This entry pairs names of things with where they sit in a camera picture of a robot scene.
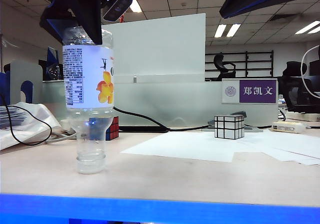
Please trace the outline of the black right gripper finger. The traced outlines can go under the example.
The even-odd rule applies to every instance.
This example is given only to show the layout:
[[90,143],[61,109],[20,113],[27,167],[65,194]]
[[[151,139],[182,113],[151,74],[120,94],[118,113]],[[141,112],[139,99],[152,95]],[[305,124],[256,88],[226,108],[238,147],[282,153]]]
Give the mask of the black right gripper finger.
[[78,26],[78,21],[68,9],[60,9],[51,5],[43,11],[39,24],[62,44],[65,30]]
[[101,13],[99,8],[74,10],[80,26],[96,45],[103,43],[101,29]]

